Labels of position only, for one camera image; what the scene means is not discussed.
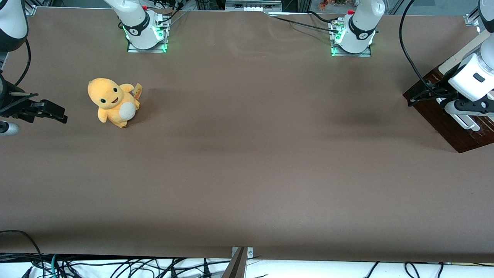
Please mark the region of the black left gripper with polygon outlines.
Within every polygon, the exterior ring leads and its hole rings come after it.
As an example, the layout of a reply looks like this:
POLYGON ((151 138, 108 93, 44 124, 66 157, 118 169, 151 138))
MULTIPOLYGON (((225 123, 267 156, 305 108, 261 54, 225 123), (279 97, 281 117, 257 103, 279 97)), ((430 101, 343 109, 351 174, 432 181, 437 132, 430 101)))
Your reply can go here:
MULTIPOLYGON (((448 100, 456 99, 456 91, 449 91, 450 86, 441 83, 432 84, 420 83, 419 86, 422 92, 409 93, 409 107, 415 106, 418 102, 425 102, 429 100, 435 100, 437 98, 445 98, 448 100)), ((494 101, 493 100, 456 100, 455 109, 458 115, 472 115, 472 116, 494 116, 494 101)))

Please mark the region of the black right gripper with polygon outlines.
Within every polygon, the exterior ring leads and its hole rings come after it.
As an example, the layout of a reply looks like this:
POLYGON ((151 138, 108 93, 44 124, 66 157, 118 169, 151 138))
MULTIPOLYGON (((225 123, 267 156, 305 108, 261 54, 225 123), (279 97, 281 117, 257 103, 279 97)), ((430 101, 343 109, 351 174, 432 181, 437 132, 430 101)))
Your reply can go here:
POLYGON ((68 117, 65 109, 49 100, 41 100, 39 103, 31 100, 37 93, 26 93, 21 88, 6 81, 1 75, 0 85, 0 116, 3 118, 20 119, 33 123, 37 116, 56 120, 66 124, 68 117))

